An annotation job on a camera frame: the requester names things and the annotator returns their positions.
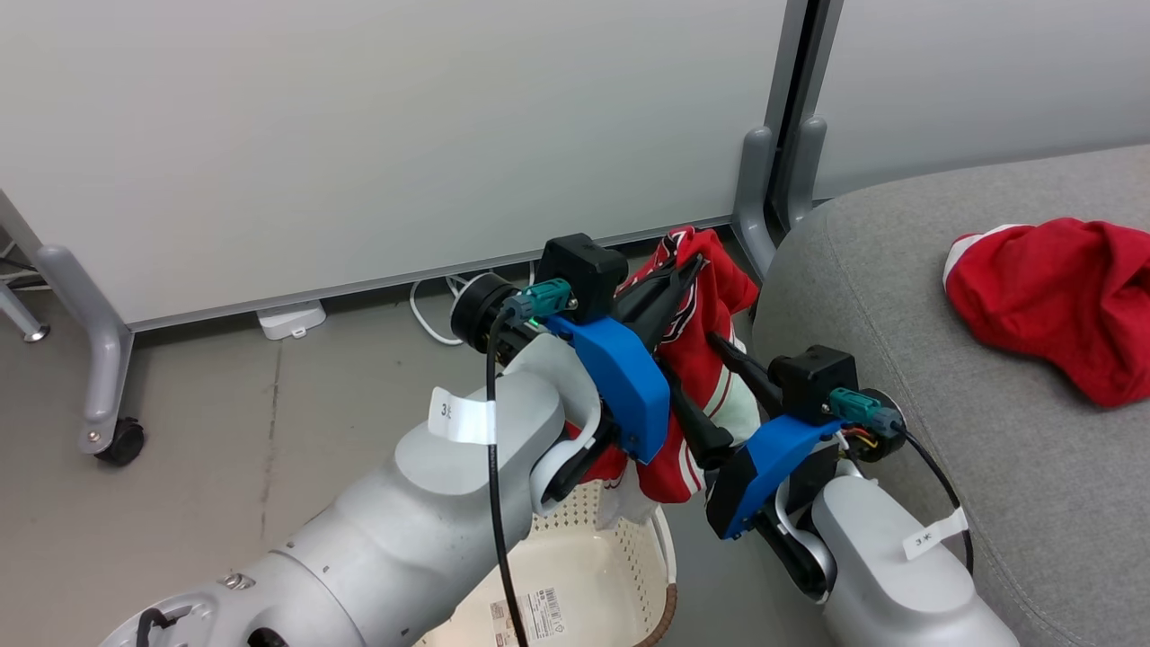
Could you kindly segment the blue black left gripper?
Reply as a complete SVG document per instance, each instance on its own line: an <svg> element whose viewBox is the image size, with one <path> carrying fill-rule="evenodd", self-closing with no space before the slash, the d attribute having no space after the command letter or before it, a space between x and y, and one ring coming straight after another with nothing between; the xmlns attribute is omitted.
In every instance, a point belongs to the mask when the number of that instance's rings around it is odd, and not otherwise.
<svg viewBox="0 0 1150 647"><path fill-rule="evenodd" d="M695 305L695 278L703 265L702 255L691 255L687 265L666 261L622 290L618 316L629 318L629 328L611 316L591 323L573 323L558 315L528 319L536 332L547 331L570 344L595 396L620 428L621 450L644 465L664 447L670 405L667 379L646 347L658 347L685 326L687 311Z"/></svg>

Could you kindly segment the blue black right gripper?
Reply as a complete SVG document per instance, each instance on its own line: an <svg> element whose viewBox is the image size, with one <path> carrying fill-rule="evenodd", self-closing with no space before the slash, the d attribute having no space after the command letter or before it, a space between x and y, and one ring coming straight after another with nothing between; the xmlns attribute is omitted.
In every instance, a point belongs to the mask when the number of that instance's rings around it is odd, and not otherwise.
<svg viewBox="0 0 1150 647"><path fill-rule="evenodd" d="M707 342L724 368L742 378L764 411L783 411L782 390L772 384L767 368L718 332L708 332ZM687 390L668 361L659 359L659 368L669 386L670 411L685 439L687 450L702 470L718 470L706 496L705 513L721 540L733 540L751 529L756 513L768 504L781 483L808 457L818 442L837 434L843 425L837 417L808 423L793 415L780 415L765 422L734 454L730 431L715 425L687 396Z"/></svg>

